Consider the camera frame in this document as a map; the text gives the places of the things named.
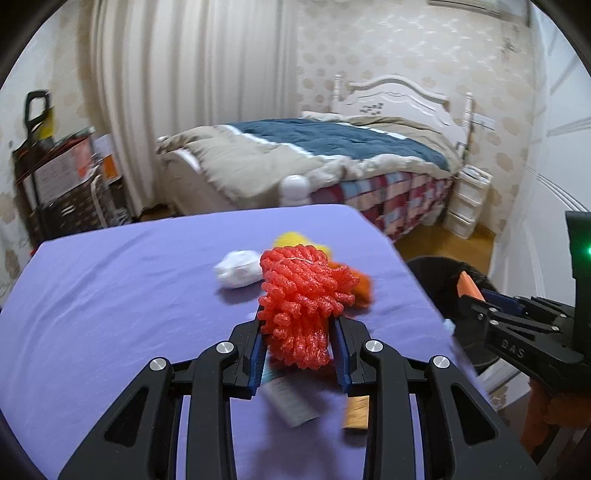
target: beige blanket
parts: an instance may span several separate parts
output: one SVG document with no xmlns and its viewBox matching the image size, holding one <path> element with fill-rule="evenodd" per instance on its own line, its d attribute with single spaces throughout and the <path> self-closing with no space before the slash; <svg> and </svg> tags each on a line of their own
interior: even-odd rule
<svg viewBox="0 0 591 480">
<path fill-rule="evenodd" d="M 239 209 L 279 205 L 278 186 L 288 175 L 304 175 L 313 191 L 344 180 L 363 180 L 386 173 L 409 171 L 436 179 L 449 178 L 462 168 L 462 161 L 444 136 L 425 125 L 393 117 L 344 118 L 329 113 L 304 112 L 302 118 L 346 121 L 359 127 L 394 132 L 441 153 L 450 171 L 417 157 L 378 155 L 370 160 L 337 156 L 330 160 L 303 153 L 287 144 L 258 142 L 226 125 L 197 127 L 159 143 L 157 153 L 186 148 L 197 158 L 207 181 Z"/>
</svg>

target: wall switch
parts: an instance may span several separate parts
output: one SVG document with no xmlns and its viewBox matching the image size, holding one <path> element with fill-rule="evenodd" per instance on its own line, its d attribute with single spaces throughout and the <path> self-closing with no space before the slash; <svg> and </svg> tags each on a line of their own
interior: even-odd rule
<svg viewBox="0 0 591 480">
<path fill-rule="evenodd" d="M 482 125 L 483 127 L 490 128 L 491 130 L 496 129 L 496 122 L 492 118 L 488 118 L 487 116 L 483 115 L 478 115 L 478 113 L 473 114 L 472 122 L 478 125 Z"/>
</svg>

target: air conditioner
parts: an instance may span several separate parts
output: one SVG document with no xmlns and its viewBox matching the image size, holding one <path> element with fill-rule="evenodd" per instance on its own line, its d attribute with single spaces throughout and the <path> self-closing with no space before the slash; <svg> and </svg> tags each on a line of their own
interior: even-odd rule
<svg viewBox="0 0 591 480">
<path fill-rule="evenodd" d="M 498 0 L 428 0 L 430 5 L 464 8 L 481 14 L 500 17 Z"/>
</svg>

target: wooden floor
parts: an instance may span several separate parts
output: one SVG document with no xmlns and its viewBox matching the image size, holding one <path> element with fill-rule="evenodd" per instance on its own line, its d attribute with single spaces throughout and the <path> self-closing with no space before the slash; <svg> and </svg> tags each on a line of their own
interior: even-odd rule
<svg viewBox="0 0 591 480">
<path fill-rule="evenodd" d="M 434 226 L 418 225 L 396 242 L 396 248 L 405 260 L 420 255 L 437 255 L 468 262 L 482 273 L 488 273 L 491 262 L 493 233 L 480 225 L 472 237 L 464 240 L 440 223 Z"/>
</svg>

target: red textured object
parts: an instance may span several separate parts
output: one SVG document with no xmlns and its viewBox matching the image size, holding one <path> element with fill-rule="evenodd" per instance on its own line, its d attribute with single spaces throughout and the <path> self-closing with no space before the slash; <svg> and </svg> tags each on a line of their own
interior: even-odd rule
<svg viewBox="0 0 591 480">
<path fill-rule="evenodd" d="M 328 364 L 329 317 L 353 304 L 359 279 L 349 267 L 330 268 L 326 254 L 311 245 L 267 250 L 261 267 L 267 294 L 259 298 L 258 319 L 271 355 L 302 369 Z"/>
</svg>

